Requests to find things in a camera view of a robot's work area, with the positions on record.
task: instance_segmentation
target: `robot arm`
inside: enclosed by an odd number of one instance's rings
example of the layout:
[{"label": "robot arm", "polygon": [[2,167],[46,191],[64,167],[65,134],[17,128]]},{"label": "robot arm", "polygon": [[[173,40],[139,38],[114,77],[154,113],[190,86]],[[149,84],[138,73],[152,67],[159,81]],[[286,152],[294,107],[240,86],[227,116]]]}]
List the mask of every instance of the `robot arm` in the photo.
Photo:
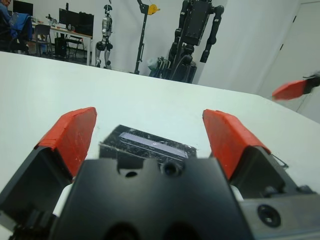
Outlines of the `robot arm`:
[{"label": "robot arm", "polygon": [[177,30],[175,30],[174,42],[172,43],[172,46],[171,46],[171,49],[170,49],[170,53],[169,53],[168,60],[171,61],[171,62],[173,62],[175,60],[175,57],[176,57],[176,54],[177,54],[178,43],[180,41],[182,29],[184,28],[184,25],[185,25],[186,16],[187,16],[187,12],[188,12],[189,7],[190,7],[189,0],[184,0],[183,3],[182,3],[182,9],[181,9],[181,12],[180,12],[179,28]]},{"label": "robot arm", "polygon": [[210,54],[210,49],[211,46],[214,45],[217,41],[217,32],[219,29],[219,25],[221,22],[221,15],[224,13],[225,9],[222,5],[217,6],[217,7],[213,7],[212,8],[212,13],[214,13],[214,19],[213,19],[213,23],[212,23],[212,29],[211,29],[211,33],[210,36],[206,42],[206,46],[205,46],[205,50],[202,53],[201,56],[201,63],[206,63]]}]

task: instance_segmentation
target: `floor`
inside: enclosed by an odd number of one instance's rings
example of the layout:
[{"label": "floor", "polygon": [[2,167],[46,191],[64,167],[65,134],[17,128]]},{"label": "floor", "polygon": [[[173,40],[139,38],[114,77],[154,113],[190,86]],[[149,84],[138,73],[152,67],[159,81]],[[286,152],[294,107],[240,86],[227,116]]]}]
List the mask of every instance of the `floor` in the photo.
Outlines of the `floor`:
[{"label": "floor", "polygon": [[[66,54],[68,56],[68,59],[63,59],[61,57],[55,56],[55,46],[52,46],[52,50],[53,52],[49,54],[44,51],[43,53],[41,53],[41,58],[46,58],[46,59],[55,59],[58,61],[63,61],[63,62],[70,62],[70,63],[74,63],[74,64],[82,64],[82,65],[87,65],[87,51],[83,50],[83,49],[78,49],[76,51],[75,48],[68,48],[66,51]],[[33,48],[33,46],[29,46],[29,51],[30,51],[30,55],[32,56],[36,56],[36,51]]]}]

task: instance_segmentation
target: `office chair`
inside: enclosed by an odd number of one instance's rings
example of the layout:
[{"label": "office chair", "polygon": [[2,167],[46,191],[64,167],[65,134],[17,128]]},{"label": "office chair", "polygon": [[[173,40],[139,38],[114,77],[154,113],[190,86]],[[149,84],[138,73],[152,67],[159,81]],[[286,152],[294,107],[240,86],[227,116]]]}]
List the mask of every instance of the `office chair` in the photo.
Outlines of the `office chair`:
[{"label": "office chair", "polygon": [[82,37],[78,37],[78,36],[70,36],[69,38],[67,38],[67,36],[65,37],[65,40],[68,44],[68,48],[69,48],[69,54],[68,54],[68,58],[70,56],[70,46],[69,46],[69,43],[72,43],[72,44],[76,44],[76,49],[75,49],[75,52],[74,52],[74,57],[77,58],[77,51],[78,51],[78,47],[79,45],[82,45],[82,49],[83,51],[85,51],[85,45],[84,45],[84,39]]},{"label": "office chair", "polygon": [[[35,47],[36,47],[36,55],[41,57],[41,46],[42,45],[46,45],[46,53],[47,55],[50,53],[52,54],[53,50],[52,50],[52,42],[51,42],[51,37],[50,37],[50,29],[51,27],[48,25],[43,25],[43,24],[38,24],[35,26],[34,28],[34,36],[35,36],[35,40],[33,40],[33,42],[35,42]],[[39,40],[38,36],[44,36],[43,40]]]},{"label": "office chair", "polygon": [[[16,37],[11,36],[11,30],[17,32]],[[28,40],[27,24],[24,25],[22,30],[15,29],[9,25],[2,12],[0,12],[0,51],[14,53],[20,50],[29,54]]]}]

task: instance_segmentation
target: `black humanoid robot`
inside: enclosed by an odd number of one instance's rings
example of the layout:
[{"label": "black humanoid robot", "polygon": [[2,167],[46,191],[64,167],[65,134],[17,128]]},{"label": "black humanoid robot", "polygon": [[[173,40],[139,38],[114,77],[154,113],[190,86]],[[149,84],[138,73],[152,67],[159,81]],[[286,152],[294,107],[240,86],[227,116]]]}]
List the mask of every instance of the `black humanoid robot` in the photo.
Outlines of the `black humanoid robot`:
[{"label": "black humanoid robot", "polygon": [[107,4],[104,6],[104,18],[102,19],[102,40],[98,41],[95,45],[95,66],[100,68],[101,60],[100,53],[104,51],[104,61],[105,69],[111,69],[111,62],[109,61],[110,50],[113,48],[112,44],[109,42],[109,37],[112,33],[112,18],[110,11],[112,10],[111,5]]},{"label": "black humanoid robot", "polygon": [[168,60],[171,62],[169,79],[191,83],[196,73],[192,64],[194,46],[199,46],[211,14],[214,14],[210,37],[206,42],[200,62],[206,63],[211,46],[217,41],[216,35],[224,7],[212,6],[212,0],[184,0],[180,13],[179,28],[175,30],[174,42]]}]

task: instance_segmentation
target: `desk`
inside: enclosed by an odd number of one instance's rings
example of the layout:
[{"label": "desk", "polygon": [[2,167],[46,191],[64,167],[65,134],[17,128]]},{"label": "desk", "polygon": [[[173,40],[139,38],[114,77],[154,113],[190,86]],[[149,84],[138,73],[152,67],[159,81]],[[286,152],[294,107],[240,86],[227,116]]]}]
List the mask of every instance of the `desk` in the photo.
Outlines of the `desk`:
[{"label": "desk", "polygon": [[[32,27],[35,28],[35,26],[38,25],[38,24],[39,23],[33,22],[32,23]],[[68,31],[67,29],[58,28],[58,27],[55,27],[55,26],[51,26],[50,31],[52,31],[54,33],[66,34],[66,35],[70,35],[70,36],[83,38],[85,40],[85,42],[86,42],[86,64],[88,66],[90,65],[90,52],[91,52],[92,36],[81,34],[81,33],[77,33],[77,32],[74,32],[74,31]]]},{"label": "desk", "polygon": [[34,56],[0,52],[0,59],[0,191],[62,114],[92,106],[97,119],[87,159],[99,156],[99,142],[119,124],[193,146],[207,158],[202,113],[220,110],[285,161],[297,185],[320,193],[320,124],[270,100]]}]

